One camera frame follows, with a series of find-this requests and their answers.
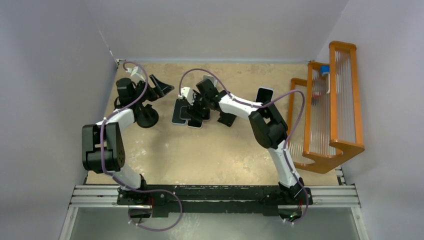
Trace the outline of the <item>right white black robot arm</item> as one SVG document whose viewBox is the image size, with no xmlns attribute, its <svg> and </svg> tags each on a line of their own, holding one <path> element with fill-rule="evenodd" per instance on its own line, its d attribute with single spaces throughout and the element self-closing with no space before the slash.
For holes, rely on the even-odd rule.
<svg viewBox="0 0 424 240">
<path fill-rule="evenodd" d="M 236 118 L 249 121 L 255 140 L 273 160 L 282 200 L 292 204 L 300 198 L 304 183 L 288 148 L 289 127 L 274 102 L 252 102 L 218 91 L 210 79 L 200 81 L 196 89 L 181 87 L 178 96 L 188 103 L 187 114 L 195 122 L 202 123 L 211 110 L 219 112 L 219 122 L 227 126 Z"/>
</svg>

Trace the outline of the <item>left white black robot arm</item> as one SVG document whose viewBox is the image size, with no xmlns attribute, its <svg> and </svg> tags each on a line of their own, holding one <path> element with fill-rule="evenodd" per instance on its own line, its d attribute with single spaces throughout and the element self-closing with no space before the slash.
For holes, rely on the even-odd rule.
<svg viewBox="0 0 424 240">
<path fill-rule="evenodd" d="M 113 113 L 95 124 L 84 125 L 81 130 L 84 169 L 111 177 L 138 205 L 146 203 L 154 190 L 126 164 L 122 132 L 134 123 L 145 129 L 153 127 L 159 121 L 159 114 L 151 104 L 144 105 L 144 101 L 154 102 L 174 90 L 174 86 L 153 74 L 149 79 L 153 86 L 142 76 L 138 82 L 128 77 L 119 79 Z"/>
</svg>

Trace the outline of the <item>purple case phone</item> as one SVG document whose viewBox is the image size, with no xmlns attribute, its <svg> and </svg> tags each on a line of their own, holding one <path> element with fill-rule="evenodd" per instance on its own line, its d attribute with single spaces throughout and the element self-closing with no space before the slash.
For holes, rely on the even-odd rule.
<svg viewBox="0 0 424 240">
<path fill-rule="evenodd" d="M 186 121 L 190 121 L 191 120 L 191 117 L 189 116 L 189 114 L 187 113 L 187 109 L 188 109 L 188 106 L 182 106 L 181 107 L 181 109 L 180 109 L 180 113 L 179 113 L 179 118 L 181 119 L 181 120 L 186 120 Z M 206 115 L 206 117 L 204 117 L 203 118 L 203 120 L 204 121 L 208 121 L 208 120 L 210 120 L 210 118 L 211 118 L 211 114 L 210 113 L 208 113 L 207 115 Z"/>
</svg>

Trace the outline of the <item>lilac case phone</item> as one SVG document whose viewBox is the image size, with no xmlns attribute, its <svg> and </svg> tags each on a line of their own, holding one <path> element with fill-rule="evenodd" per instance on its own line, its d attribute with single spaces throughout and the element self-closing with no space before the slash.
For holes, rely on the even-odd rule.
<svg viewBox="0 0 424 240">
<path fill-rule="evenodd" d="M 259 87 L 256 93 L 255 102 L 257 103 L 268 103 L 272 100 L 274 90 L 269 87 Z"/>
</svg>

